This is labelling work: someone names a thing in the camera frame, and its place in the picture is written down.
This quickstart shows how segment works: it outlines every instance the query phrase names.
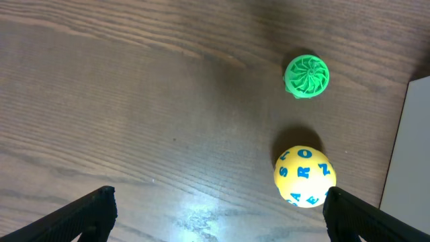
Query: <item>black object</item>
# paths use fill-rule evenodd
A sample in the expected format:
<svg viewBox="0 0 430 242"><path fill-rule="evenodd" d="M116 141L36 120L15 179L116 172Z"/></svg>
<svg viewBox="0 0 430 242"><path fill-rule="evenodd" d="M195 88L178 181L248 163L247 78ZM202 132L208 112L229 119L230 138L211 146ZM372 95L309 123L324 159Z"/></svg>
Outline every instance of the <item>black object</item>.
<svg viewBox="0 0 430 242"><path fill-rule="evenodd" d="M331 187L324 218L332 242L429 242L430 236L349 194Z"/></svg>
<svg viewBox="0 0 430 242"><path fill-rule="evenodd" d="M118 216L115 188L104 186L12 232L0 242L106 242Z"/></svg>

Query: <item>wooden surface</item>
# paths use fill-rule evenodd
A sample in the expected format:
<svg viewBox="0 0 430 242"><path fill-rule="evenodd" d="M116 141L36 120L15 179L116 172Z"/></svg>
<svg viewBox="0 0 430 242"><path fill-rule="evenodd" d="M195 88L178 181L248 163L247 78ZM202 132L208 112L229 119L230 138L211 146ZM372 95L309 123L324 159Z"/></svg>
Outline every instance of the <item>wooden surface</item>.
<svg viewBox="0 0 430 242"><path fill-rule="evenodd" d="M328 241L272 161L322 141L378 206L406 85L428 74L430 6L408 1L0 1L0 235L102 185L110 241ZM314 99L282 67L313 51Z"/></svg>

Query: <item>yellow ball with blue letters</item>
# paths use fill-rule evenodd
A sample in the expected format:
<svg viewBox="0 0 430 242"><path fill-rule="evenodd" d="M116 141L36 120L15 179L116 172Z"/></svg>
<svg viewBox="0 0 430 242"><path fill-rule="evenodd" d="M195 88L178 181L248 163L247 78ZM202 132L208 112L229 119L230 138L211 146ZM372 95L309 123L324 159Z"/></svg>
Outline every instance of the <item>yellow ball with blue letters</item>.
<svg viewBox="0 0 430 242"><path fill-rule="evenodd" d="M305 146L295 146L282 153L273 176L282 198L301 208L323 204L329 188L336 186L336 173L329 159Z"/></svg>

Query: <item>white object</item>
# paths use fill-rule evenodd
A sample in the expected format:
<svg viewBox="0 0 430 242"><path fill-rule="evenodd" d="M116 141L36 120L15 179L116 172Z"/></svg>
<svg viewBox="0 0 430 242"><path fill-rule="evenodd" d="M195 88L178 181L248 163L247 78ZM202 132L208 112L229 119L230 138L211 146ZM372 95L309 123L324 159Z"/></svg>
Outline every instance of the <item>white object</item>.
<svg viewBox="0 0 430 242"><path fill-rule="evenodd" d="M411 81L380 209L430 234L430 77Z"/></svg>

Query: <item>wooden table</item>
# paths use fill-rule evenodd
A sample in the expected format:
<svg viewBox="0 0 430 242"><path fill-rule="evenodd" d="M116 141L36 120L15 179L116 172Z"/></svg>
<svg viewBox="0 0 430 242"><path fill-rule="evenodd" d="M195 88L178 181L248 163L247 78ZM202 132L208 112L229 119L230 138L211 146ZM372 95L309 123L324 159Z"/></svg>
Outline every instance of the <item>wooden table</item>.
<svg viewBox="0 0 430 242"><path fill-rule="evenodd" d="M110 241L328 241L322 206L272 163L321 146L378 206L407 83L428 75L430 5L408 1L0 2L0 235L102 185ZM314 99L282 69L314 52Z"/></svg>

